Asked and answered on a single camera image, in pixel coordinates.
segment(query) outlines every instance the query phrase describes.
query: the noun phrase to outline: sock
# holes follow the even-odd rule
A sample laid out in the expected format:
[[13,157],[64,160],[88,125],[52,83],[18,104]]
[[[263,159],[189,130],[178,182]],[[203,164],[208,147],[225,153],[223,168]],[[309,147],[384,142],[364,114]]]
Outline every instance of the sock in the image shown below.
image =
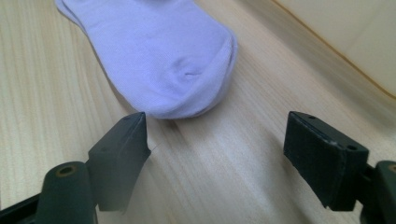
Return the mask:
[[55,1],[138,111],[158,119],[194,117],[226,94],[236,38],[193,1]]

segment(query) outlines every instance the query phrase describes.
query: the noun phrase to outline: screw hole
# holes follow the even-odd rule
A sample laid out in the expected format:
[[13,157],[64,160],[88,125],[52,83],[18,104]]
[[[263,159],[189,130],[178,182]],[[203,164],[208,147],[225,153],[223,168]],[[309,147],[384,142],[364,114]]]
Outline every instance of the screw hole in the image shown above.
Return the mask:
[[350,149],[350,150],[357,150],[357,148],[354,147],[354,146],[347,146],[347,148]]
[[77,167],[74,165],[64,166],[56,172],[56,175],[59,177],[65,177],[73,174],[77,170]]
[[60,171],[59,171],[59,174],[61,174],[61,175],[67,175],[67,174],[69,174],[70,172],[72,172],[73,171],[73,168],[71,167],[71,166],[66,166],[66,167],[64,167],[63,169],[61,169]]

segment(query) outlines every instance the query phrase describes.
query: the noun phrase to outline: white wall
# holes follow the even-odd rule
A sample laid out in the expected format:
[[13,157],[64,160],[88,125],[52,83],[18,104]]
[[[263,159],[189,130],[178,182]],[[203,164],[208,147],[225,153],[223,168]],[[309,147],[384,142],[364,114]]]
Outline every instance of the white wall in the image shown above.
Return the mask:
[[396,96],[395,0],[276,0]]

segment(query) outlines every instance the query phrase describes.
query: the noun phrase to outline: wooden surface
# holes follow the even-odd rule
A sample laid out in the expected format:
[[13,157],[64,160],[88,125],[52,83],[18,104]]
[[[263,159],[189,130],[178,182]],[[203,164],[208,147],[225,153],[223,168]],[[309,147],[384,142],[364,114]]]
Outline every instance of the wooden surface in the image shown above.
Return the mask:
[[[358,223],[323,209],[282,154],[287,115],[315,115],[396,160],[396,101],[271,1],[197,0],[236,33],[227,97],[195,119],[148,118],[153,149],[126,214],[100,223]],[[87,37],[51,0],[0,0],[0,206],[87,152],[134,113]]]

